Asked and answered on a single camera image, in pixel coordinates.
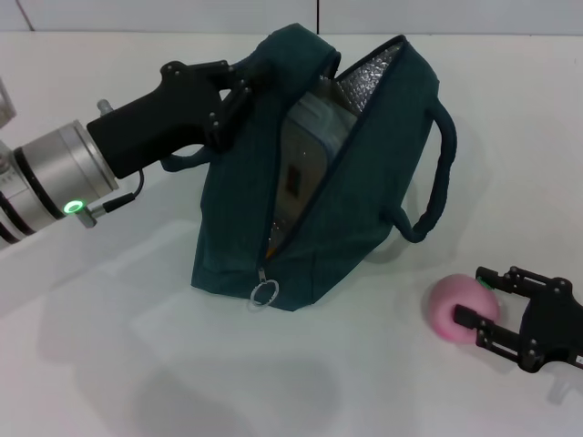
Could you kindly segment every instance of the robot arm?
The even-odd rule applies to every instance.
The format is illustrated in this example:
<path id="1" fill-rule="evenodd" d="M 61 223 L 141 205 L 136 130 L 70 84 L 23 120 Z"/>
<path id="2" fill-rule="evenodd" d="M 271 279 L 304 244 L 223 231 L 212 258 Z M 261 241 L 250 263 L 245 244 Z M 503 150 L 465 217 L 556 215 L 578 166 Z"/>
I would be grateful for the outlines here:
<path id="1" fill-rule="evenodd" d="M 243 71 L 226 61 L 164 65 L 158 88 L 113 110 L 100 104 L 102 117 L 87 125 L 69 123 L 31 143 L 10 150 L 0 142 L 0 249 L 15 244 L 69 214 L 86 227 L 97 217 L 132 201 L 139 190 L 97 208 L 87 205 L 118 188 L 116 178 L 182 147 L 202 144 L 229 150 L 237 129 L 265 84 L 268 70 Z M 230 89 L 221 99 L 220 91 Z M 0 127 L 15 109 L 0 83 Z"/>
<path id="2" fill-rule="evenodd" d="M 487 286 L 529 299 L 520 332 L 496 325 L 477 312 L 456 305 L 454 321 L 477 330 L 476 345 L 514 361 L 535 373 L 547 362 L 563 361 L 583 369 L 583 307 L 573 297 L 573 285 L 512 267 L 502 276 L 480 267 L 476 278 Z"/>

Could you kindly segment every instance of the pink ball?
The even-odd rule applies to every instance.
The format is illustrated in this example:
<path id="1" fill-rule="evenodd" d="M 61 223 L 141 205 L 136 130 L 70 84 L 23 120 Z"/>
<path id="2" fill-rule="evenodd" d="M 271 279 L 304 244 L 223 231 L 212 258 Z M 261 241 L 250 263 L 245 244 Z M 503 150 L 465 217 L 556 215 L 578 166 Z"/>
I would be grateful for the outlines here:
<path id="1" fill-rule="evenodd" d="M 500 307 L 492 290 L 466 275 L 451 275 L 434 286 L 429 297 L 429 323 L 442 339 L 456 343 L 475 343 L 476 330 L 454 322 L 455 305 L 463 305 L 494 322 Z"/>

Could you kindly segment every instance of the bag handle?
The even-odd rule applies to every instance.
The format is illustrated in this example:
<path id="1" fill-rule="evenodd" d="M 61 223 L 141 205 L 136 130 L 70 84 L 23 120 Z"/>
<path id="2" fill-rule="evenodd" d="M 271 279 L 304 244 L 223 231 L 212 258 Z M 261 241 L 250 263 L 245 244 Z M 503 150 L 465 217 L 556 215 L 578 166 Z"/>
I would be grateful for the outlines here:
<path id="1" fill-rule="evenodd" d="M 217 156 L 209 147 L 203 147 L 189 157 L 170 155 L 160 160 L 162 168 L 170 173 L 176 173 L 185 168 L 194 168 L 211 162 Z"/>
<path id="2" fill-rule="evenodd" d="M 412 227 L 403 208 L 398 207 L 391 211 L 391 219 L 394 226 L 411 243 L 423 241 L 427 233 L 435 227 L 437 220 L 444 213 L 447 189 L 449 187 L 449 171 L 454 163 L 457 149 L 457 134 L 455 133 L 454 121 L 437 97 L 435 97 L 431 106 L 427 108 L 427 112 L 441 132 L 441 156 L 437 162 L 434 187 L 431 190 L 427 211 Z"/>

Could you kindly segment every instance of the teal bag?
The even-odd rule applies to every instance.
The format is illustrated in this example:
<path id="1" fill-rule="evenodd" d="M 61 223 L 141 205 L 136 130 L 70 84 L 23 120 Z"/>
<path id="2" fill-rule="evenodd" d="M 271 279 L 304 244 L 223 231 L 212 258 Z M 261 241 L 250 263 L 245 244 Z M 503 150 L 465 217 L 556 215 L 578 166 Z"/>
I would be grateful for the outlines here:
<path id="1" fill-rule="evenodd" d="M 268 62 L 275 76 L 227 153 L 203 148 L 162 162 L 177 171 L 210 162 L 192 286 L 297 310 L 320 299 L 395 226 L 418 243 L 445 208 L 456 134 L 437 98 L 438 80 L 404 36 L 378 47 L 335 77 L 340 54 L 300 25 L 263 41 L 240 66 Z M 360 115 L 286 239 L 266 258 L 281 162 L 281 126 L 292 106 L 322 77 Z M 427 211 L 412 226 L 401 208 L 433 123 L 441 157 Z"/>

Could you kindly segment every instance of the silver insulated lining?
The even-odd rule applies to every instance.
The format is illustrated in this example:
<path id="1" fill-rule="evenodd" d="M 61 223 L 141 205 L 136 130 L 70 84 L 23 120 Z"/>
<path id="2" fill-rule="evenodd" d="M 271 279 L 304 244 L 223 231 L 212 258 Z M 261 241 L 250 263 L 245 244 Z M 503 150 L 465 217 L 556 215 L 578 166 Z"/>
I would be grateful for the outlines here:
<path id="1" fill-rule="evenodd" d="M 337 82 L 343 94 L 343 100 L 354 114 L 363 112 L 385 70 L 391 65 L 402 45 L 403 43 L 398 43 L 387 47 L 386 50 L 344 77 L 342 81 Z"/>

